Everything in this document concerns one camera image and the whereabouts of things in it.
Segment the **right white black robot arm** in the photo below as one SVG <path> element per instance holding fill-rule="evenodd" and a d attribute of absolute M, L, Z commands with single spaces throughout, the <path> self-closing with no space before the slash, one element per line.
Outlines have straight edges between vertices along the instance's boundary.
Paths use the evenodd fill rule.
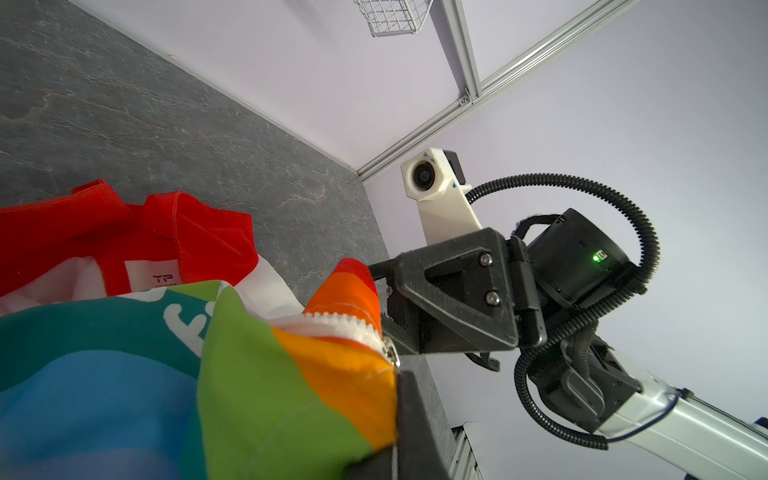
<path fill-rule="evenodd" d="M 575 210 L 533 216 L 504 238 L 490 228 L 374 264 L 388 287 L 383 325 L 403 354 L 462 353 L 514 382 L 554 436 L 596 450 L 628 442 L 690 479 L 763 479 L 767 426 L 741 421 L 623 359 L 592 333 L 595 317 L 642 290 L 637 267 Z"/>

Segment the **colourful red white kids jacket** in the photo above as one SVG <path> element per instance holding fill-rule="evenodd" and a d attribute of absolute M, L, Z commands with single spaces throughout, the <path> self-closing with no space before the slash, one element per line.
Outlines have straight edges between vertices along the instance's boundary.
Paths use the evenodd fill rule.
<path fill-rule="evenodd" d="M 249 215 L 102 180 L 1 211 L 5 479 L 339 479 L 398 439 L 368 268 L 307 304 Z"/>

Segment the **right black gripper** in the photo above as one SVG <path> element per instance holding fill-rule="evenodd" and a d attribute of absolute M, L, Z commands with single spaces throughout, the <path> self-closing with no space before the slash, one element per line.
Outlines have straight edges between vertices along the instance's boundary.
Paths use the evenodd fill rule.
<path fill-rule="evenodd" d="M 521 220 L 546 337 L 628 283 L 637 266 L 575 209 Z M 372 264 L 390 290 L 382 328 L 402 355 L 510 351 L 518 347 L 504 237 L 491 228 Z"/>

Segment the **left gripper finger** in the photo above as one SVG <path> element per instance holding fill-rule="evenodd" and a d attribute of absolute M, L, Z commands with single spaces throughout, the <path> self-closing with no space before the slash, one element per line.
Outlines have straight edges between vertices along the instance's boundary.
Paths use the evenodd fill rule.
<path fill-rule="evenodd" d="M 415 375 L 397 376 L 397 440 L 393 446 L 348 466 L 345 479 L 449 479 L 438 452 Z"/>

